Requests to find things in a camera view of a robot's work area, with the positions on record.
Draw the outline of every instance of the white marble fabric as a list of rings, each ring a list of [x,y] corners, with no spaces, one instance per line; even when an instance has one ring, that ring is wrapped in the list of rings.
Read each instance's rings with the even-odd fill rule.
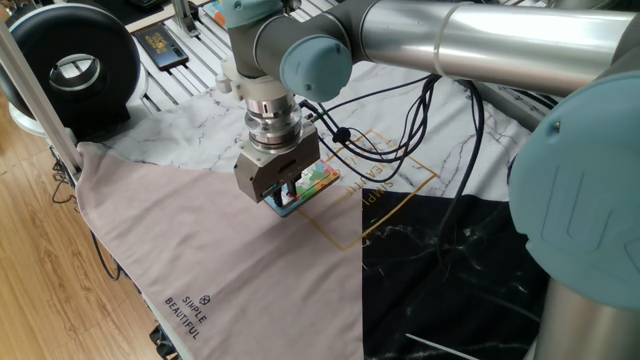
[[[351,81],[340,96],[326,105],[331,106],[425,75],[413,70],[361,63],[354,68]],[[419,95],[421,86],[416,84],[374,96],[339,108],[332,114],[341,126],[355,127],[363,132],[373,130],[397,144],[403,131],[405,114]],[[135,162],[232,172],[239,154],[236,144],[247,138],[244,113],[244,103],[236,102],[231,95],[213,88],[176,110],[139,121],[131,130],[102,143],[102,147],[111,154]],[[486,103],[485,116],[480,155],[465,193],[485,199],[506,200],[508,165],[529,133]],[[316,125],[321,136],[331,143],[330,134],[324,126],[320,122]],[[376,146],[384,147],[380,137],[371,137]],[[468,94],[454,81],[441,79],[435,87],[427,135],[412,155],[414,160],[437,174],[437,177],[424,186],[419,194],[453,197],[474,141],[475,130]],[[329,152],[322,146],[321,152],[323,158],[329,158]],[[416,161],[405,162],[396,177],[398,181],[395,182],[394,191],[412,192],[417,187],[416,181],[420,182],[425,177],[424,169],[420,169]],[[330,164],[341,171],[343,177],[340,181],[343,185],[357,182],[359,177],[344,165],[338,161]],[[373,165],[363,164],[362,169]],[[376,184],[365,182],[363,186],[375,188]]]

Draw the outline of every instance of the black cable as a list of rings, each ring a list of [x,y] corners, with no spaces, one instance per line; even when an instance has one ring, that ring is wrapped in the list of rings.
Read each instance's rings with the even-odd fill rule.
[[[318,120],[322,121],[322,123],[324,124],[324,127],[326,127],[327,130],[329,130],[329,133],[331,133],[331,135],[335,136],[336,135],[336,131],[333,130],[333,127],[331,127],[331,125],[327,122],[327,120],[324,118],[324,116],[322,116],[320,114],[320,112],[316,112],[315,114],[316,114],[316,117],[318,118]]]
[[[112,281],[118,281],[118,279],[120,279],[120,275],[122,274],[122,268],[117,262],[114,261],[116,265],[116,274],[111,274],[111,271],[109,271],[109,268],[107,267],[107,263],[104,261],[104,257],[102,257],[102,251],[100,251],[100,246],[98,246],[98,239],[96,239],[96,235],[93,233],[93,231],[91,231],[91,238],[93,239],[93,245],[96,247],[96,252],[98,253],[98,258],[100,259],[100,263],[102,264],[104,272]]]
[[[400,152],[400,149],[402,147],[404,147],[403,145],[403,141],[404,141],[404,136],[407,133],[407,126],[409,124],[409,115],[411,114],[411,111],[413,110],[413,108],[416,106],[416,104],[418,104],[418,102],[420,101],[420,98],[416,99],[416,101],[413,102],[413,104],[411,105],[411,107],[409,108],[409,111],[407,112],[407,115],[404,118],[404,128],[402,130],[402,136],[400,136],[400,141],[398,142],[398,146],[393,149],[393,150],[387,150],[387,151],[369,151],[368,149],[364,149],[360,146],[358,146],[358,144],[356,144],[353,141],[349,141],[349,143],[351,145],[353,145],[355,148],[357,148],[358,150],[368,153],[368,154],[372,154],[372,155],[391,155],[391,154],[395,154],[394,156],[398,156],[398,153]],[[415,134],[412,134],[409,136],[409,139],[407,141],[412,141],[415,138]]]
[[[547,108],[547,109],[549,109],[549,110],[553,110],[553,105],[551,105],[550,103],[548,103],[548,102],[547,102],[547,101],[545,101],[544,99],[539,98],[539,97],[537,97],[537,96],[533,95],[532,93],[530,93],[530,92],[528,92],[528,91],[524,91],[524,90],[520,90],[520,89],[511,89],[511,90],[513,90],[513,91],[517,92],[518,94],[520,94],[520,95],[522,95],[522,96],[528,97],[529,99],[531,99],[531,100],[533,100],[533,101],[537,102],[538,104],[540,104],[540,105],[542,105],[542,106],[546,107],[546,108]]]
[[[67,171],[67,168],[64,165],[64,163],[62,163],[62,161],[56,155],[55,151],[53,150],[53,147],[50,147],[49,150],[51,151],[51,155],[53,156],[53,158],[56,160],[56,163],[53,165],[53,168],[51,170],[53,170],[54,172],[53,179],[58,182],[56,189],[53,191],[53,195],[51,195],[51,201],[54,204],[66,204],[73,200],[76,204],[76,206],[74,207],[74,210],[76,212],[80,212],[78,210],[78,199],[75,197],[75,195],[70,195],[69,198],[66,200],[56,200],[56,195],[58,194],[58,191],[60,191],[60,187],[62,186],[62,184],[69,184],[71,187],[73,187],[73,183],[70,180],[71,175]],[[100,251],[100,247],[98,246],[98,239],[96,239],[96,236],[93,233],[93,231],[91,231],[91,238],[93,239],[93,245],[96,248],[96,253],[98,254],[98,258],[100,259],[100,263],[102,264],[102,268],[104,269],[104,272],[107,274],[109,279],[113,281],[118,281],[118,279],[120,279],[120,275],[122,274],[122,268],[114,260],[114,263],[117,266],[117,271],[116,271],[116,274],[113,275],[111,271],[109,271],[109,268],[107,267],[107,264],[104,261],[104,257],[102,256],[102,252]]]
[[[377,184],[383,184],[391,179],[393,179],[394,176],[396,176],[396,174],[398,173],[398,171],[400,171],[400,167],[402,166],[402,163],[404,162],[404,158],[400,160],[400,162],[398,163],[398,166],[396,166],[396,168],[393,170],[393,172],[391,173],[391,175],[389,175],[388,177],[382,179],[382,180],[378,180],[378,179],[374,179],[374,178],[370,178],[367,175],[359,172],[358,170],[356,170],[354,167],[352,167],[351,165],[349,165],[342,157],[340,157],[340,155],[338,155],[332,148],[331,146],[329,146],[329,144],[327,144],[323,138],[319,137],[318,140],[320,140],[320,142],[322,143],[322,145],[324,145],[329,152],[331,152],[331,154],[333,154],[333,156],[335,156],[336,159],[340,160],[341,163],[343,163],[346,167],[348,167],[351,171],[353,171],[354,173],[358,174],[360,177],[362,177],[363,179],[370,181],[372,183],[377,183]]]
[[[364,159],[364,160],[368,160],[368,161],[372,161],[372,162],[380,162],[380,163],[386,163],[386,164],[390,164],[390,163],[395,163],[395,162],[399,162],[399,161],[404,161],[404,158],[408,157],[409,155],[411,155],[417,148],[418,146],[420,146],[420,144],[422,143],[422,140],[424,139],[425,135],[426,135],[426,129],[427,129],[427,122],[428,122],[428,111],[429,108],[431,107],[431,100],[433,98],[433,87],[435,85],[435,83],[440,79],[441,77],[439,75],[430,75],[429,77],[427,77],[427,81],[425,82],[423,89],[422,89],[422,94],[420,95],[420,97],[418,98],[418,100],[416,100],[417,104],[418,104],[418,108],[416,108],[416,111],[414,113],[413,116],[413,120],[411,123],[411,129],[409,131],[409,138],[407,139],[407,142],[404,144],[400,144],[396,149],[388,151],[388,152],[379,152],[379,151],[375,151],[375,152],[371,152],[368,149],[364,149],[360,146],[357,146],[358,148],[364,150],[364,152],[367,153],[372,153],[375,155],[380,156],[381,154],[390,154],[390,153],[399,153],[400,150],[405,149],[405,152],[400,155],[400,156],[395,156],[394,158],[390,158],[390,159],[377,159],[374,157],[370,157],[368,155],[364,155],[362,153],[359,153],[355,150],[353,150],[349,145],[345,143],[343,143],[343,147],[351,152],[352,154]],[[330,110],[325,110],[324,107],[322,106],[322,104],[318,104],[323,111],[325,112],[325,114],[327,116],[331,116],[329,114]],[[325,124],[325,126],[327,125],[327,122],[325,120],[323,120],[324,114],[319,113],[317,111],[317,109],[315,109],[315,111],[313,109],[310,108],[310,110],[312,110],[316,116]],[[417,118],[418,118],[418,114],[420,113],[420,111],[422,112],[422,121],[420,122],[420,125],[418,125],[418,127],[415,127],[415,124],[417,122]],[[418,136],[418,132],[419,137],[418,137],[418,141],[416,141],[413,146],[411,146],[411,148],[409,148],[409,145],[411,144],[411,141],[413,141],[413,139],[415,139],[416,136]]]
[[[478,91],[476,86],[473,84],[473,82],[468,80],[459,81],[458,83],[466,87],[467,89],[469,89],[469,92],[471,92],[472,99],[476,99],[475,105],[478,108],[478,127],[476,128],[476,141],[473,145],[471,157],[469,158],[469,163],[467,164],[467,169],[465,170],[464,175],[462,176],[462,180],[460,181],[460,186],[458,186],[456,195],[454,196],[453,201],[449,205],[449,208],[447,209],[447,212],[445,213],[444,218],[442,219],[442,221],[440,222],[440,226],[438,227],[438,232],[436,237],[436,252],[437,252],[438,260],[440,261],[440,264],[443,266],[443,268],[446,271],[445,278],[446,278],[446,274],[448,274],[449,272],[449,267],[446,265],[444,261],[444,257],[442,255],[442,250],[443,250],[442,235],[444,233],[444,228],[447,225],[447,222],[449,221],[449,218],[451,217],[451,214],[453,213],[453,210],[455,209],[456,204],[458,203],[458,200],[460,200],[460,198],[462,197],[462,193],[464,192],[464,189],[467,186],[467,182],[471,177],[471,172],[473,171],[473,167],[475,166],[476,161],[478,159],[478,154],[480,153],[480,145],[482,144],[482,135],[484,134],[484,122],[485,122],[484,104],[482,102],[482,96],[480,95],[480,92]]]
[[[419,83],[419,82],[421,82],[421,81],[427,80],[427,79],[429,78],[429,76],[431,76],[431,75],[427,75],[427,76],[425,76],[425,77],[421,77],[421,78],[420,78],[420,79],[418,79],[418,80],[413,80],[413,81],[410,81],[410,82],[408,82],[408,83],[404,83],[404,84],[401,84],[401,85],[393,86],[393,87],[390,87],[390,88],[386,88],[386,89],[382,89],[382,90],[374,91],[374,92],[369,93],[369,94],[366,94],[366,95],[362,95],[362,96],[355,97],[355,98],[353,98],[353,99],[351,99],[351,100],[347,100],[347,101],[345,101],[345,102],[342,102],[342,103],[340,103],[340,104],[337,104],[337,105],[334,105],[334,106],[330,107],[328,111],[335,110],[335,109],[337,109],[337,108],[339,108],[339,107],[343,107],[343,106],[345,106],[345,105],[348,105],[348,104],[354,103],[354,102],[356,102],[356,101],[360,101],[360,100],[362,100],[362,99],[366,99],[366,98],[371,97],[371,96],[375,96],[375,95],[383,94],[383,93],[386,93],[386,92],[389,92],[389,91],[393,91],[393,90],[397,90],[397,89],[402,89],[403,87],[407,87],[407,86],[411,86],[411,85],[413,85],[413,84],[417,84],[417,83]]]
[[[355,132],[357,132],[358,134],[360,134],[360,136],[367,142],[369,143],[369,145],[371,145],[371,148],[374,150],[378,150],[378,148],[376,147],[376,145],[373,143],[373,141],[371,141],[371,139],[369,139],[369,137],[367,135],[365,135],[365,133],[363,133],[362,131],[360,131],[360,129],[356,129],[354,127],[348,127],[347,129],[349,130],[353,130]]]
[[[558,105],[558,100],[552,98],[549,95],[545,95],[545,94],[538,94],[541,98],[547,100],[547,102],[549,102],[549,104],[553,105],[554,107]]]
[[[338,123],[333,119],[333,116],[331,116],[331,114],[329,114],[329,111],[327,111],[327,109],[325,109],[324,105],[322,105],[322,103],[318,103],[318,106],[320,106],[320,109],[322,110],[322,114],[327,116],[329,121],[333,124],[333,126],[336,127],[336,129],[339,129],[340,125],[338,125]]]
[[[478,133],[478,122],[476,121],[476,105],[473,96],[471,97],[471,118],[473,119],[473,129]]]

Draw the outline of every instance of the wooden floor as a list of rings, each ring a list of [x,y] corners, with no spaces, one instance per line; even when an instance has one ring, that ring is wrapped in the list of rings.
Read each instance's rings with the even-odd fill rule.
[[[74,205],[52,203],[53,164],[0,95],[0,359],[159,359],[132,283],[110,281]]]

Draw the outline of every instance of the beige fabric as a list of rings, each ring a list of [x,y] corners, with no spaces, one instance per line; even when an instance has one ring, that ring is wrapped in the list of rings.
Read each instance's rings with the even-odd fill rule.
[[[343,252],[300,214],[254,204],[233,174],[80,151],[85,220],[195,359],[363,358],[361,246]],[[361,196],[329,206],[344,191],[305,208],[361,232]]]

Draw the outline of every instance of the metal pole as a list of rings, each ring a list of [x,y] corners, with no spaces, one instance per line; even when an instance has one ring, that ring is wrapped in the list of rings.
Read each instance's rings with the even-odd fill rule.
[[[381,0],[361,40],[373,62],[566,96],[609,68],[635,15]]]
[[[78,173],[82,169],[82,157],[4,23],[0,26],[0,63],[36,120],[42,125],[71,175]]]
[[[640,359],[640,313],[597,304],[551,280],[534,359]]]

